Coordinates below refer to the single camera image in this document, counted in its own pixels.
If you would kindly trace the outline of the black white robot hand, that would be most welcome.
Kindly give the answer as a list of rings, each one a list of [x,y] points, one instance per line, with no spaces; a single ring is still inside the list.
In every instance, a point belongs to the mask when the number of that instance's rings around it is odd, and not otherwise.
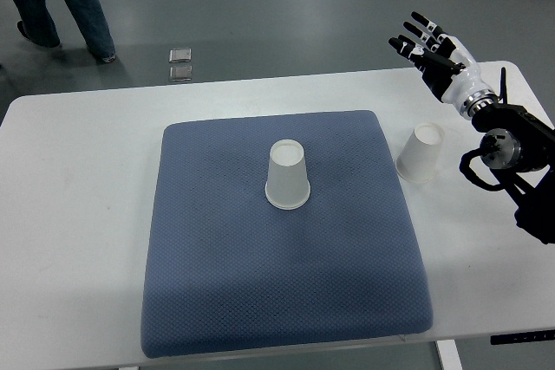
[[[421,78],[440,102],[454,106],[470,120],[499,96],[482,80],[480,65],[461,41],[440,25],[414,11],[403,24],[408,32],[391,37],[388,44],[421,72]]]

